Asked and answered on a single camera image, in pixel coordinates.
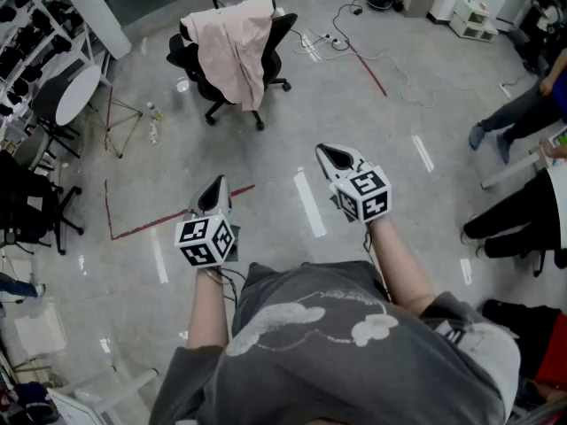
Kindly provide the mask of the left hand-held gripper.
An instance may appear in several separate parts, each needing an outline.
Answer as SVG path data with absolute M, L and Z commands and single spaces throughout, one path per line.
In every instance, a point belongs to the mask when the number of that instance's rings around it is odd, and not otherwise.
M 238 261 L 240 227 L 232 224 L 231 210 L 225 175 L 214 177 L 191 198 L 189 211 L 182 212 L 175 227 L 175 247 L 192 267 L 220 267 Z

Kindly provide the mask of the black office chair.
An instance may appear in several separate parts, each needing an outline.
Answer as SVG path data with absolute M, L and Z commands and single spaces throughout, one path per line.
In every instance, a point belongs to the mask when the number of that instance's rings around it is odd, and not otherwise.
M 265 50 L 263 52 L 261 63 L 264 69 L 263 82 L 264 94 L 269 86 L 280 85 L 284 91 L 291 90 L 291 84 L 285 78 L 279 76 L 282 68 L 282 60 L 280 59 L 276 48 L 284 37 L 291 31 L 298 15 L 295 13 L 286 13 L 284 15 L 276 14 L 276 1 L 273 0 L 275 12 L 272 15 L 272 27 Z M 173 66 L 181 68 L 188 76 L 190 81 L 197 84 L 198 93 L 206 100 L 211 101 L 213 105 L 205 114 L 206 122 L 213 126 L 216 123 L 214 118 L 217 112 L 224 105 L 240 105 L 232 104 L 227 101 L 223 94 L 205 77 L 205 74 L 198 62 L 198 46 L 191 41 L 187 29 L 179 23 L 179 33 L 169 40 L 169 53 L 167 54 L 167 62 Z M 258 131 L 262 131 L 265 127 L 260 115 L 256 111 L 249 112 L 255 118 L 255 126 Z

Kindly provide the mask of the pink clothes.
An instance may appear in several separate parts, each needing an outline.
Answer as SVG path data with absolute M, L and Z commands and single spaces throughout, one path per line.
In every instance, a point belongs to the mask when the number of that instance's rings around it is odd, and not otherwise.
M 264 95 L 261 58 L 274 12 L 273 0 L 244 0 L 181 19 L 198 46 L 198 62 L 207 81 L 244 111 L 258 110 Z

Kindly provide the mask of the person's left forearm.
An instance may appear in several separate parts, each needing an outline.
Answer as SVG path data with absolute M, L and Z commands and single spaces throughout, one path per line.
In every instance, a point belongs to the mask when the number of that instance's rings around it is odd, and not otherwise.
M 205 346 L 225 348 L 229 331 L 221 277 L 209 268 L 199 268 L 188 325 L 187 348 Z

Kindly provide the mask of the black mesh swivel chair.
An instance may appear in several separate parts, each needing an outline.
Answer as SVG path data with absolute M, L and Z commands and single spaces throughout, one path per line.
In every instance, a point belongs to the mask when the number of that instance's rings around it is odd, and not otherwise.
M 73 196 L 82 189 L 73 186 L 64 197 L 62 187 L 20 166 L 8 151 L 0 151 L 0 249 L 25 243 L 47 247 L 42 238 L 53 233 L 57 251 L 64 255 L 61 226 L 74 229 L 80 236 L 82 227 L 68 220 L 64 212 Z

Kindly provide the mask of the angled red floor tape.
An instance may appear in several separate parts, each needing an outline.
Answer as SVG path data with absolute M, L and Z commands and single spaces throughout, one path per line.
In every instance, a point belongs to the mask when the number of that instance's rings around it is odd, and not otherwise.
M 158 226 L 158 225 L 161 225 L 161 224 L 163 224 L 163 223 L 165 223 L 165 222 L 168 222 L 168 221 L 170 221 L 170 220 L 180 218 L 180 217 L 184 216 L 184 215 L 189 211 L 188 209 L 182 209 L 182 210 L 179 211 L 179 212 L 176 212 L 176 213 L 173 213 L 173 214 L 169 214 L 169 215 L 160 217 L 160 218 L 158 218 L 158 219 L 156 219 L 156 220 L 152 220 L 152 221 L 147 222 L 147 223 L 145 223 L 145 224 L 143 224 L 143 225 L 141 225 L 141 226 L 132 228 L 132 229 L 130 229 L 130 230 L 128 230 L 128 231 L 125 231 L 125 232 L 119 233 L 118 235 L 115 235 L 115 234 L 113 233 L 113 223 L 112 223 L 112 217 L 111 217 L 110 207 L 109 207 L 109 200 L 108 200 L 108 181 L 107 181 L 107 180 L 104 181 L 104 193 L 105 193 L 105 194 L 104 194 L 104 198 L 105 198 L 105 216 L 106 216 L 107 226 L 108 226 L 108 230 L 109 230 L 109 236 L 110 236 L 110 238 L 111 238 L 112 241 L 117 241 L 117 240 L 120 240 L 120 239 L 129 237 L 129 236 L 132 236 L 132 235 L 141 233 L 141 232 L 143 232 L 143 231 L 145 231 L 145 230 L 147 230 L 147 229 L 154 228 L 154 227 L 156 227 L 156 226 Z

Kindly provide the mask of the straight red floor tape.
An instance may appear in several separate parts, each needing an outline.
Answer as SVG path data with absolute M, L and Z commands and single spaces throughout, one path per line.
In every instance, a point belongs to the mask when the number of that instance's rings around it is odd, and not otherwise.
M 372 69 L 369 67 L 367 61 L 365 58 L 363 58 L 358 51 L 354 48 L 354 46 L 352 46 L 350 43 L 348 45 L 350 53 L 352 53 L 354 56 L 356 56 L 359 60 L 359 62 L 361 63 L 361 65 L 363 66 L 363 68 L 366 70 L 366 72 L 369 74 L 369 77 L 371 78 L 371 80 L 376 84 L 377 88 L 379 89 L 381 95 L 383 97 L 388 97 L 388 94 L 384 88 L 384 86 L 382 85 L 382 83 L 380 82 L 380 80 L 376 77 L 376 75 L 374 74 L 374 72 L 372 71 Z

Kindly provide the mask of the white round table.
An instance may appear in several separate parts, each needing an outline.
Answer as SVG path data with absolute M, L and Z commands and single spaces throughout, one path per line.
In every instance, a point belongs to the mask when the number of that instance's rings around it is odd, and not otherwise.
M 38 118 L 63 127 L 89 103 L 101 79 L 99 66 L 89 66 L 69 81 L 63 74 L 49 78 L 36 93 L 31 109 Z

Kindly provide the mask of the white storage cart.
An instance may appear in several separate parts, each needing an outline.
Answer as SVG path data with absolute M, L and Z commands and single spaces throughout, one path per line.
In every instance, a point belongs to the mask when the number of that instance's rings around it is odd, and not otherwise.
M 489 16 L 484 3 L 476 0 L 457 0 L 449 26 L 460 38 L 491 43 L 498 30 L 490 22 Z

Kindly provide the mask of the person's grey printed shirt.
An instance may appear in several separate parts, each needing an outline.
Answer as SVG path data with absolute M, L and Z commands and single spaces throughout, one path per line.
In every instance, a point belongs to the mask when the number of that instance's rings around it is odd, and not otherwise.
M 225 347 L 180 347 L 149 425 L 505 425 L 520 353 L 445 292 L 420 315 L 366 261 L 249 268 Z

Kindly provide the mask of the black bag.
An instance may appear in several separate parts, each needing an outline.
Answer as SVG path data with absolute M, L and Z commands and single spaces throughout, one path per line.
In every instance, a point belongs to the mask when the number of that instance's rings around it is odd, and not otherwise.
M 567 314 L 495 299 L 484 303 L 481 314 L 517 336 L 523 378 L 567 390 Z

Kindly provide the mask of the white shelf with black items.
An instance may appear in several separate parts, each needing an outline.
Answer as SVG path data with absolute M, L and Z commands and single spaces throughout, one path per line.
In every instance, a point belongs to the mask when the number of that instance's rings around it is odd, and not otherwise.
M 40 87 L 73 64 L 98 66 L 110 54 L 71 0 L 0 0 L 0 123 L 14 120 Z

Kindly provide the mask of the yellow rod frame structure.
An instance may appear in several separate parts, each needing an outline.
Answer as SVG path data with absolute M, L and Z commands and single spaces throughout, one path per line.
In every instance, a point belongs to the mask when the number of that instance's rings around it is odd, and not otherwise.
M 104 151 L 122 159 L 143 116 L 141 110 L 109 96 L 101 108 L 92 103 L 87 104 L 85 121 L 97 133 L 97 142 Z

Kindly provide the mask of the white table frame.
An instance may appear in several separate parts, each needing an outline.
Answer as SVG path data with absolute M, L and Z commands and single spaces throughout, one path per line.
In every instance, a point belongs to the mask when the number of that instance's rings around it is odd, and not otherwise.
M 549 137 L 548 140 L 554 145 L 564 146 L 567 145 L 567 126 L 562 128 L 560 131 L 555 133 L 553 136 Z M 487 190 L 492 186 L 507 180 L 509 177 L 517 174 L 527 167 L 534 167 L 535 171 L 539 171 L 542 168 L 548 168 L 552 166 L 558 166 L 565 162 L 565 159 L 550 158 L 544 152 L 544 150 L 538 145 L 537 147 L 531 149 L 529 154 L 517 162 L 514 162 L 506 166 L 499 173 L 494 174 L 480 183 L 482 190 Z

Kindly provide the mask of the white stool frame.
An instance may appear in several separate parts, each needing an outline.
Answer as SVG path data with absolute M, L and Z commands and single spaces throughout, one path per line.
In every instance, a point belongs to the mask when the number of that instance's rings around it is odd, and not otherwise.
M 133 380 L 119 382 L 94 402 L 85 402 L 76 397 L 79 389 L 86 388 L 102 378 L 116 374 L 116 367 L 109 366 L 95 375 L 73 382 L 65 387 L 47 389 L 50 399 L 66 425 L 124 425 L 114 407 L 137 394 L 142 387 L 153 381 L 159 372 L 155 368 L 151 368 Z

